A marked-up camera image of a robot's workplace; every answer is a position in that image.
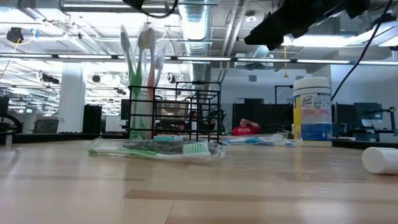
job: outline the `wooden table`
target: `wooden table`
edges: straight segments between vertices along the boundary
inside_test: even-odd
[[[361,150],[229,147],[204,166],[89,156],[89,141],[0,149],[0,223],[398,223],[398,177]]]

